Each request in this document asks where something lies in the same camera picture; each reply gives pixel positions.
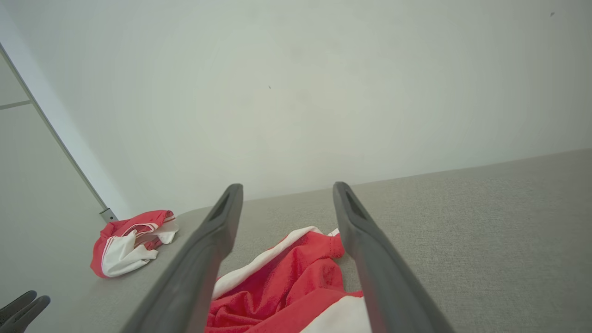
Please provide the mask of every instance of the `gray fabric surface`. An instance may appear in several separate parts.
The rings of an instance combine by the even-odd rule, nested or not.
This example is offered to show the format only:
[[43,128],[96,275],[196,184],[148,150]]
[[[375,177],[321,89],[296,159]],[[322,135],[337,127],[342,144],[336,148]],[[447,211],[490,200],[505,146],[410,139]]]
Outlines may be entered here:
[[[458,332],[592,331],[592,150],[353,189]],[[65,331],[117,332],[208,211],[179,216],[157,260],[97,282]],[[220,275],[311,225],[337,227],[331,189],[245,202]],[[338,263],[358,290],[353,260]]]

